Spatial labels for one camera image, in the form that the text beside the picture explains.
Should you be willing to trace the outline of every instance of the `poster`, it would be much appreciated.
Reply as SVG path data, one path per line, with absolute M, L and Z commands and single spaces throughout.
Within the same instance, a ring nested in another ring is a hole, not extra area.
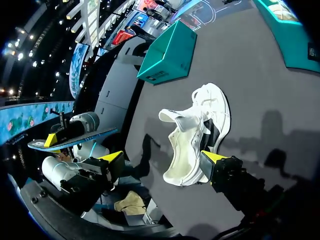
M 155 9 L 157 6 L 158 4 L 156 4 L 153 0 L 140 0 L 138 5 L 134 7 L 134 9 L 139 12 L 145 13 L 144 8 Z
M 126 32 L 126 31 L 120 30 L 118 32 L 118 34 L 116 35 L 116 37 L 114 38 L 112 44 L 118 45 L 118 44 L 122 43 L 124 40 L 131 38 L 132 36 L 134 36 L 134 35 Z
M 76 99 L 76 95 L 79 90 L 80 72 L 88 48 L 88 45 L 77 43 L 73 52 L 69 72 L 69 87 L 71 95 L 74 99 Z
M 50 109 L 56 112 L 70 113 L 73 107 L 73 101 L 63 101 L 26 104 L 1 109 L 0 124 L 3 127 L 0 133 L 0 145 L 27 129 L 58 118 L 57 115 L 50 114 Z

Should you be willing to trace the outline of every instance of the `shoe laces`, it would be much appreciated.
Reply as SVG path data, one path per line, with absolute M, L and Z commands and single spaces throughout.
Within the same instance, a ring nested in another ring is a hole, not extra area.
M 214 96 L 212 96 L 212 92 L 208 90 L 205 85 L 203 85 L 201 88 L 196 89 L 192 95 L 192 102 L 193 106 L 198 107 L 201 110 L 202 113 L 202 119 L 207 119 L 208 117 L 212 118 L 214 123 L 218 122 L 219 114 L 223 114 L 226 117 L 230 117 L 229 114 L 227 114 L 224 111 L 215 111 L 213 110 L 213 103 L 215 101 L 218 101 L 218 99 Z

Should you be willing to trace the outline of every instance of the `gray panel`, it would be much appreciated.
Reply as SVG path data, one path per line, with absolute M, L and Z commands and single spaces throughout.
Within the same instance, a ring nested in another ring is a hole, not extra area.
M 296 183 L 290 175 L 313 179 L 319 165 L 320 74 L 286 68 L 256 9 L 221 17 L 196 33 L 187 78 L 144 84 L 125 150 L 135 167 L 142 159 L 149 162 L 142 183 L 174 228 L 208 240 L 238 225 L 243 214 L 209 184 L 177 187 L 164 182 L 162 174 L 173 157 L 168 135 L 175 125 L 161 122 L 159 111 L 187 109 L 195 89 L 216 84 L 231 112 L 231 130 L 218 153 L 243 160 L 249 173 L 266 180 L 267 188 L 274 184 L 289 188 Z M 289 176 L 283 175 L 281 166 L 266 162 L 276 149 L 284 153 L 278 154 L 276 164 L 282 162 Z
M 98 101 L 94 112 L 99 116 L 100 125 L 97 131 L 110 128 L 117 128 L 118 132 L 121 131 L 124 119 L 127 113 L 126 109 L 107 104 L 102 101 Z M 103 137 L 97 140 L 98 143 L 103 141 Z
M 137 85 L 137 74 L 133 65 L 115 61 L 103 84 L 99 101 L 127 109 Z

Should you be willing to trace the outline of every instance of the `shoe sole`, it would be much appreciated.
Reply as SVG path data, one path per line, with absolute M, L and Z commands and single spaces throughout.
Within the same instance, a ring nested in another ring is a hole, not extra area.
M 227 101 L 227 98 L 226 98 L 226 96 L 225 96 L 225 94 L 222 92 L 222 90 L 220 89 L 220 92 L 221 92 L 221 94 L 222 94 L 222 97 L 223 97 L 223 100 L 224 100 L 224 103 L 225 103 L 225 111 L 226 111 L 226 113 L 230 116 L 230 108 L 229 108 L 229 103 L 228 103 L 228 101 Z M 216 140 L 216 142 L 215 142 L 215 144 L 214 144 L 214 146 L 213 146 L 213 153 L 217 153 L 218 152 L 218 148 L 219 148 L 219 146 L 220 146 L 220 143 L 221 143 L 221 141 L 225 138 L 225 136 L 229 133 L 229 131 L 230 131 L 230 128 L 231 128 L 231 116 L 230 117 L 226 117 L 226 120 L 224 121 L 224 125 L 223 125 L 223 127 L 222 127 L 222 131 L 221 131 L 221 133 L 220 133 L 220 135 L 219 135 L 219 137 L 217 138 L 217 140 Z M 200 183 L 207 183 L 209 180 L 208 180 L 208 178 L 206 177 L 206 175 L 204 175 L 204 173 L 202 172 L 202 170 L 201 170 L 201 172 L 200 172 L 200 175 L 201 174 L 203 174 L 203 176 L 202 177 L 200 177 L 199 178 L 199 182 Z
M 221 133 L 218 136 L 214 146 L 213 146 L 213 153 L 216 154 L 218 152 L 218 148 L 220 146 L 221 141 L 225 138 L 225 136 L 229 133 L 230 131 L 230 127 L 231 127 L 231 115 L 230 115 L 230 108 L 229 108 L 229 104 L 228 101 L 226 99 L 226 96 L 224 95 L 224 93 L 221 91 L 222 97 L 224 99 L 224 103 L 225 103 L 225 111 L 228 114 L 228 116 L 230 117 L 226 117 L 225 121 L 224 121 L 224 125 L 222 127 Z

